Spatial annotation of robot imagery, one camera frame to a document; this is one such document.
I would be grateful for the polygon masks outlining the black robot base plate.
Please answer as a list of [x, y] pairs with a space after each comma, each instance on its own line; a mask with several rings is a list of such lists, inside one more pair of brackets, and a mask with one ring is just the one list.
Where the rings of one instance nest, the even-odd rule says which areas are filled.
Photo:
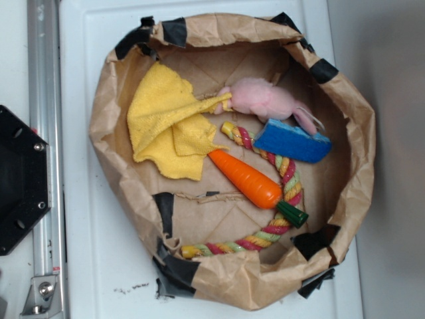
[[1, 255], [10, 254], [50, 209], [48, 144], [1, 106]]

